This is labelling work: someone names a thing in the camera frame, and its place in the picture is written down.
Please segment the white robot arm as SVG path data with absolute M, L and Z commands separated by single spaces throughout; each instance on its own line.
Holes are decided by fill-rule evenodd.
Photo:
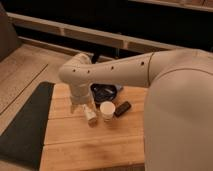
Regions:
M 213 171 L 213 53 L 151 52 L 93 64 L 77 54 L 59 69 L 75 105 L 91 101 L 90 85 L 146 87 L 146 171 Z

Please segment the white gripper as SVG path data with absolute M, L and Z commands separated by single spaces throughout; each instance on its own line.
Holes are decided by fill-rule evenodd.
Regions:
M 70 96 L 71 100 L 71 112 L 74 112 L 80 105 L 91 104 L 92 103 L 92 96 Z

